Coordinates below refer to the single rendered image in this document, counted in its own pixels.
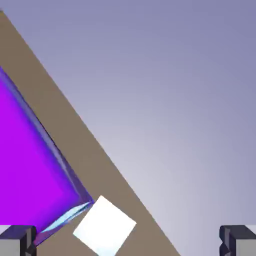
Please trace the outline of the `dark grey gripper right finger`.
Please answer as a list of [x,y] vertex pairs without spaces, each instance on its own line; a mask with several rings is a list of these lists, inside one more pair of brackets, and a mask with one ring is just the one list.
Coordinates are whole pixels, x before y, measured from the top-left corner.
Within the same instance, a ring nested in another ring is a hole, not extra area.
[[221,225],[219,256],[256,256],[256,225]]

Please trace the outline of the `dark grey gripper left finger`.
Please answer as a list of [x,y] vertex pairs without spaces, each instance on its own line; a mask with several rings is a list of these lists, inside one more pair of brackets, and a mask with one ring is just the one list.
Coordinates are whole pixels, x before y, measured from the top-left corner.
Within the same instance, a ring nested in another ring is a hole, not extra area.
[[0,256],[37,256],[33,225],[0,225]]

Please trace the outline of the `small white cube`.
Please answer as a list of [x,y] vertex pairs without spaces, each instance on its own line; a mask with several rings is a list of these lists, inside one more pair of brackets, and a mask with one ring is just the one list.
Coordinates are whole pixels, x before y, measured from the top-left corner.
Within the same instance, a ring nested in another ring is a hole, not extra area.
[[104,196],[99,196],[73,235],[98,256],[115,256],[136,222]]

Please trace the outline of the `large purple box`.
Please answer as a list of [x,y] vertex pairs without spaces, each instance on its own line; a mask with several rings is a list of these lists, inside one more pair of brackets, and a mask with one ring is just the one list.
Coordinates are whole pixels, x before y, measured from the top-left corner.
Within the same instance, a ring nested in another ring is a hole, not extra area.
[[0,225],[34,226],[39,245],[93,203],[0,66]]

